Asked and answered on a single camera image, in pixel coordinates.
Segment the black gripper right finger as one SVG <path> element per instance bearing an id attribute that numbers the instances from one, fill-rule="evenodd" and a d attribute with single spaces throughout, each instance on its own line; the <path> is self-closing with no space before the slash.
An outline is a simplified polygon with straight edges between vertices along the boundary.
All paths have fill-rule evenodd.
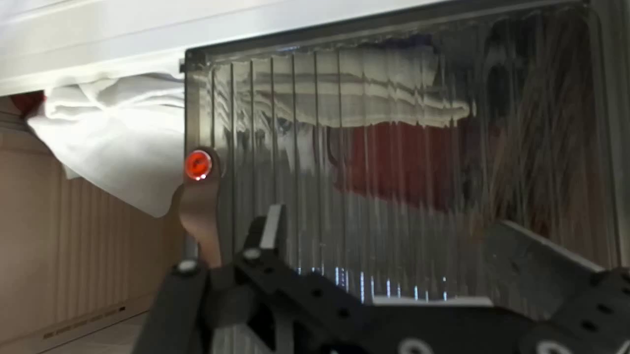
<path id="1" fill-rule="evenodd" d="M 525 299 L 537 316 L 489 295 L 419 301 L 375 297 L 397 354 L 627 354 L 625 267 L 596 265 L 513 222 L 486 230 L 486 271 Z"/>

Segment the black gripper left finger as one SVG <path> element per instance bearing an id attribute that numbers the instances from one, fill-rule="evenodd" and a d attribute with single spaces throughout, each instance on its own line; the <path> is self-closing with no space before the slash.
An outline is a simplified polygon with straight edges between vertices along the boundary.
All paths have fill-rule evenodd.
<path id="1" fill-rule="evenodd" d="M 226 265 L 178 261 L 157 291 L 131 354 L 212 354 L 220 328 L 243 326 L 267 354 L 367 354 L 354 328 L 360 303 L 281 255 L 285 208 L 271 204 L 249 224 Z"/>

